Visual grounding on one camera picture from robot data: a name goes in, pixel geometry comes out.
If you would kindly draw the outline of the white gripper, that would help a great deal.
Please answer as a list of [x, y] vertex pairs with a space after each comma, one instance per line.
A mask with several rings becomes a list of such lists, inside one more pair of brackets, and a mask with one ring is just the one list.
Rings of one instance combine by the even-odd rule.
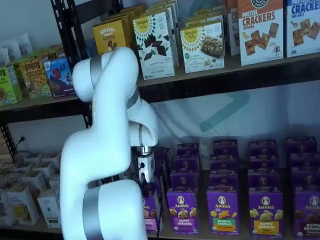
[[142, 191], [149, 191], [149, 183], [154, 182], [154, 154], [139, 156], [138, 160], [138, 177], [142, 183]]

